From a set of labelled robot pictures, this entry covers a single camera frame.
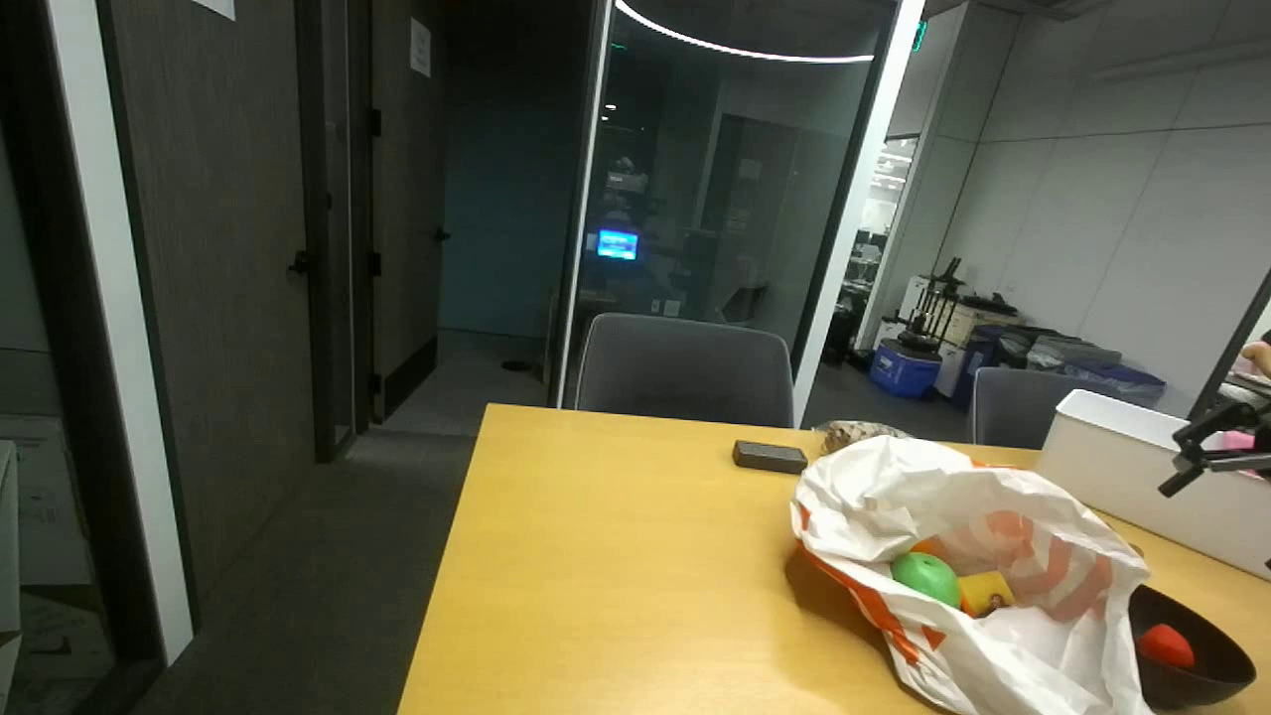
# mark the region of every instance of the floor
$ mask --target floor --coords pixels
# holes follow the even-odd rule
[[[444,547],[486,400],[546,406],[533,341],[444,333],[439,373],[280,507],[192,650],[141,715],[388,715]],[[898,400],[821,371],[805,426],[885,422],[960,442],[947,400]]]

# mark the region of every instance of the chair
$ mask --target chair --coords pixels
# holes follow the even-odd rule
[[[576,409],[796,426],[789,348],[764,331],[597,314]]]
[[[1110,384],[1049,371],[979,371],[969,392],[969,435],[981,446],[1042,449],[1057,406],[1073,390],[1103,392]]]

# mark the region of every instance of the screen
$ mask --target screen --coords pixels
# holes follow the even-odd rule
[[[597,233],[597,253],[601,259],[616,259],[616,262],[634,262],[640,233],[634,232],[601,232]]]
[[[1271,400],[1271,273],[1242,308],[1214,373],[1208,376],[1193,422],[1222,400]]]

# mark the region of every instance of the glass door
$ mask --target glass door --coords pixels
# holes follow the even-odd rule
[[[816,306],[853,233],[848,193],[898,17],[879,0],[608,2],[559,406],[608,308],[770,331],[796,361],[821,344]]]

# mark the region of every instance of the white plastic bag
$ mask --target white plastic bag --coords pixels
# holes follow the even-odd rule
[[[934,442],[874,435],[816,459],[796,535],[885,635],[898,680],[951,712],[1135,715],[1127,596],[1144,560],[1036,471],[973,470]],[[934,545],[958,572],[1000,572],[1017,608],[973,621],[889,577]]]

